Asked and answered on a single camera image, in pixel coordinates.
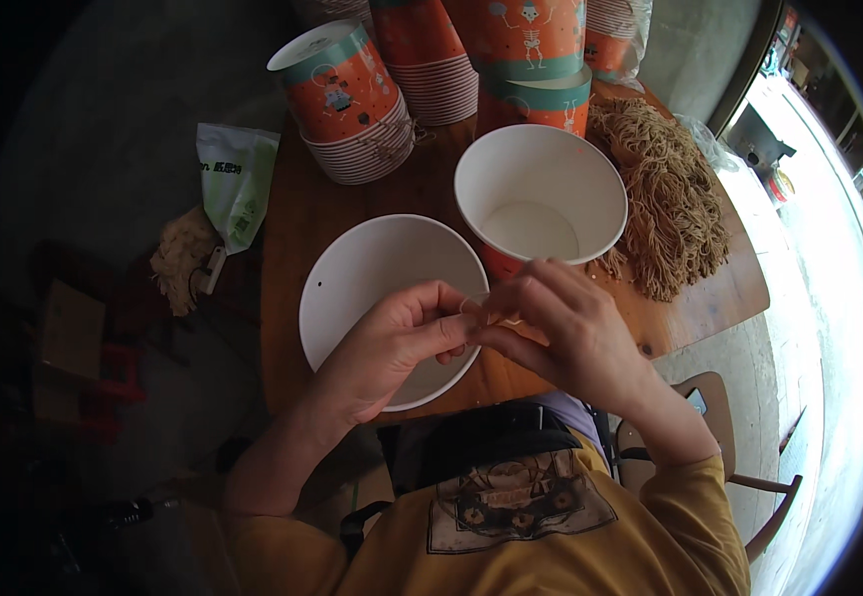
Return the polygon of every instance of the concrete wall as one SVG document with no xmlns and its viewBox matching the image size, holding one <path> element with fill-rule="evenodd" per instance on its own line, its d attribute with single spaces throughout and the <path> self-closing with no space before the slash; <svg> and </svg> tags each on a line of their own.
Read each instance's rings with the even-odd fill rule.
<svg viewBox="0 0 863 596">
<path fill-rule="evenodd" d="M 673 113 L 706 122 L 756 23 L 760 0 L 654 0 L 640 81 Z"/>
</svg>

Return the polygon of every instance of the bag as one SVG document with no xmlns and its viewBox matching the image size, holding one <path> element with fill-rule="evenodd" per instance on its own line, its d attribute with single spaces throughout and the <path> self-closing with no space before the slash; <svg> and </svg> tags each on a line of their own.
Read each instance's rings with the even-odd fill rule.
<svg viewBox="0 0 863 596">
<path fill-rule="evenodd" d="M 278 151 L 276 133 L 202 122 L 196 127 L 203 206 L 228 255 L 247 250 L 256 238 Z"/>
</svg>

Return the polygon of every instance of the wooden table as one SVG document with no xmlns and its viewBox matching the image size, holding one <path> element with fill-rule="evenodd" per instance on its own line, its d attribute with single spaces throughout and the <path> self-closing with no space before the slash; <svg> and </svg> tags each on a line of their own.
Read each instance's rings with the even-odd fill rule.
<svg viewBox="0 0 863 596">
<path fill-rule="evenodd" d="M 592 103 L 633 97 L 626 87 L 594 81 Z M 665 116 L 666 108 L 647 91 L 646 100 Z M 299 341 L 299 298 L 316 259 L 343 232 L 362 221 L 394 213 L 415 213 L 449 225 L 475 250 L 480 240 L 462 221 L 452 177 L 462 152 L 473 141 L 474 118 L 431 129 L 436 138 L 416 147 L 388 176 L 363 186 L 331 182 L 319 169 L 287 117 L 270 189 L 264 240 L 261 349 L 263 383 L 272 413 L 301 397 L 312 372 Z M 687 286 L 672 303 L 645 298 L 633 284 L 611 279 L 592 266 L 595 281 L 614 295 L 617 307 L 643 354 L 654 359 L 710 337 L 769 307 L 759 261 L 733 203 L 723 197 L 723 224 L 733 234 L 729 262 L 707 280 Z M 627 271 L 626 279 L 631 278 Z M 382 414 L 378 422 L 455 412 L 552 389 L 549 383 L 497 352 L 482 349 L 468 373 L 444 395 L 421 407 Z"/>
</svg>

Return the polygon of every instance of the bundle of jute rope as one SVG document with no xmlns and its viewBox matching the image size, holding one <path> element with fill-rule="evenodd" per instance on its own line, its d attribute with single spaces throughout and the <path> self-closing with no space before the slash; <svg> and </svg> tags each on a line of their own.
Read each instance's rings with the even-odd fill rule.
<svg viewBox="0 0 863 596">
<path fill-rule="evenodd" d="M 610 145 L 629 201 L 623 237 L 600 266 L 621 279 L 629 257 L 640 292 L 663 302 L 715 273 L 729 254 L 729 232 L 690 133 L 643 99 L 592 105 L 587 131 Z"/>
</svg>

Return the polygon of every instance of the graphic print on shirt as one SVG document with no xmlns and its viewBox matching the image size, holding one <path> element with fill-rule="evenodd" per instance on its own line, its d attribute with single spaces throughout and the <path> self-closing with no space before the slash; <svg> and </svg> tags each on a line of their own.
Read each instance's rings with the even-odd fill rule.
<svg viewBox="0 0 863 596">
<path fill-rule="evenodd" d="M 616 520 L 574 451 L 478 466 L 438 483 L 429 512 L 428 554 L 476 552 L 510 540 L 579 534 Z"/>
</svg>

